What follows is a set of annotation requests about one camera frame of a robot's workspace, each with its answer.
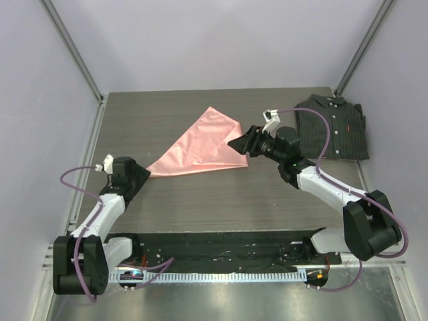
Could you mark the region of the pink satin napkin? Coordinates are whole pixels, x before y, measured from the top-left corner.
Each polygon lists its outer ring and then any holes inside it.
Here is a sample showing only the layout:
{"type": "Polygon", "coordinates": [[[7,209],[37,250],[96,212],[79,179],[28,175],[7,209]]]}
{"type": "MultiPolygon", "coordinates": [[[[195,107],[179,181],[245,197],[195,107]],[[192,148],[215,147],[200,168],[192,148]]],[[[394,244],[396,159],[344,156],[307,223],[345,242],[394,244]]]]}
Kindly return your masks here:
{"type": "Polygon", "coordinates": [[[227,145],[242,134],[238,121],[208,107],[148,170],[158,178],[246,168],[247,157],[227,145]]]}

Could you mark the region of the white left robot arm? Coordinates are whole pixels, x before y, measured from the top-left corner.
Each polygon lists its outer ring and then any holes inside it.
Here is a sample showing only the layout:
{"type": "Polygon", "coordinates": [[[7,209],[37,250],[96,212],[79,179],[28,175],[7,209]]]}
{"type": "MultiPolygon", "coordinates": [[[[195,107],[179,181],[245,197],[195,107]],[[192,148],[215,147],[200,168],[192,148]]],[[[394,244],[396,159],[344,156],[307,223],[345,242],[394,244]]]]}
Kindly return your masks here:
{"type": "Polygon", "coordinates": [[[93,169],[108,178],[94,195],[95,207],[79,227],[53,243],[54,293],[86,295],[91,301],[104,293],[109,273],[120,263],[134,267],[141,262],[137,234],[108,234],[150,176],[150,171],[129,156],[109,154],[93,169]]]}

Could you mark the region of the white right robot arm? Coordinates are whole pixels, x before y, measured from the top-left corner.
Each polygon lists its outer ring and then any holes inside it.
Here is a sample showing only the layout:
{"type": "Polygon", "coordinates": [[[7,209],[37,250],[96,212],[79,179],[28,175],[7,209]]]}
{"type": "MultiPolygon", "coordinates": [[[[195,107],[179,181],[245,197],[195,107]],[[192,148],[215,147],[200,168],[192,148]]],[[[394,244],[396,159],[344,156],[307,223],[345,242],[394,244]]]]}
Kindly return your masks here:
{"type": "Polygon", "coordinates": [[[281,178],[307,192],[342,216],[341,229],[322,228],[310,243],[302,247],[302,256],[310,264],[319,263],[326,253],[347,252],[367,261],[402,240],[398,223],[391,217],[391,207],[380,191],[365,193],[343,185],[304,158],[296,130],[283,126],[272,136],[255,125],[228,146],[242,155],[264,156],[278,164],[281,178]]]}

